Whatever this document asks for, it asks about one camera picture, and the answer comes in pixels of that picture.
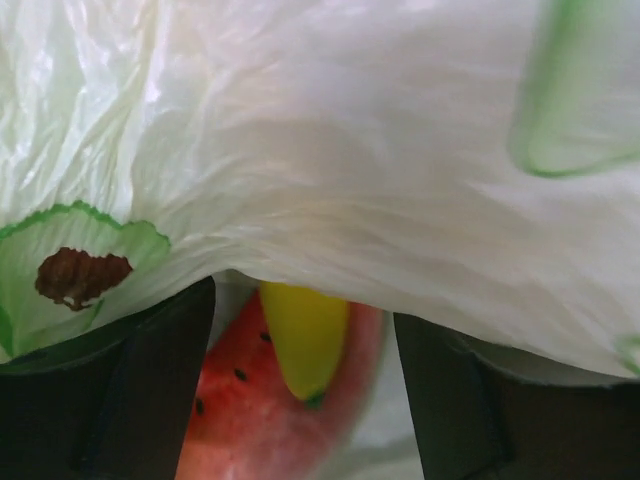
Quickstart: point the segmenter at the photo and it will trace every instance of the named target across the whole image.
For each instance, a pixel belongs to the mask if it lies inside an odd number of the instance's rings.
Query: watermelon seed
[[[204,415],[204,402],[201,398],[196,397],[196,413],[200,416]]]
[[[236,374],[236,377],[238,378],[238,380],[240,380],[241,382],[246,382],[247,381],[247,374],[244,373],[242,370],[240,369],[235,369],[233,371],[233,373]]]

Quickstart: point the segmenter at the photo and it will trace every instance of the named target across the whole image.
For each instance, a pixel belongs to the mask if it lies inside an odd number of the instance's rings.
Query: yellow banana
[[[312,405],[324,395],[344,348],[349,305],[312,290],[263,282],[260,299],[276,357],[293,395]]]

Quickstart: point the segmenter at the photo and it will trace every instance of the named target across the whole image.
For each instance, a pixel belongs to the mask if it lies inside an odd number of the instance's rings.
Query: watermelon slice
[[[345,355],[322,403],[297,400],[254,295],[208,354],[177,480],[302,480],[354,427],[383,346],[383,313],[350,307]]]

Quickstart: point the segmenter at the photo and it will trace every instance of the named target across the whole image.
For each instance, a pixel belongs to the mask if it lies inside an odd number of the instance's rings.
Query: white plastic bag
[[[0,356],[237,269],[632,376],[639,12],[1,2]]]

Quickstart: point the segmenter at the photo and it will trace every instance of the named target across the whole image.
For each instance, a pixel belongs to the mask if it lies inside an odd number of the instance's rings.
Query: brown spot
[[[132,271],[125,257],[92,257],[83,250],[62,247],[42,262],[35,287],[40,295],[79,312],[91,307],[86,302],[122,283]]]

